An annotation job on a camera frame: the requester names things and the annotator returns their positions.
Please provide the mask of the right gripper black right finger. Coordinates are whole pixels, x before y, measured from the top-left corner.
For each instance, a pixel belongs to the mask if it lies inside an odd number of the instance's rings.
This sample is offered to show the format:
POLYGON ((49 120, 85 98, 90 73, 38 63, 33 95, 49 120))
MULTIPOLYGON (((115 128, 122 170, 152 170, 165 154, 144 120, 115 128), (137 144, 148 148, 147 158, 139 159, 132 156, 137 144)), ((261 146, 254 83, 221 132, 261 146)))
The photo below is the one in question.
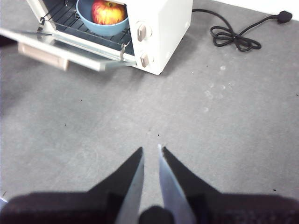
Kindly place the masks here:
POLYGON ((279 195, 223 193, 159 149, 164 207, 176 224, 297 224, 299 202, 279 195))

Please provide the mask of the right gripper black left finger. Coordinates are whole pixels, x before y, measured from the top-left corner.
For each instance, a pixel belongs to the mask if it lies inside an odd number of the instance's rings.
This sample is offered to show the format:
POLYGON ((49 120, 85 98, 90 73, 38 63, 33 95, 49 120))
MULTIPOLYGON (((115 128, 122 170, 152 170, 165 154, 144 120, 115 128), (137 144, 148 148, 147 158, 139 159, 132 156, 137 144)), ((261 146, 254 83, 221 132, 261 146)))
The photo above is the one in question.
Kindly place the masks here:
POLYGON ((135 224, 144 181, 143 148, 87 191, 32 192, 12 198, 2 224, 135 224))

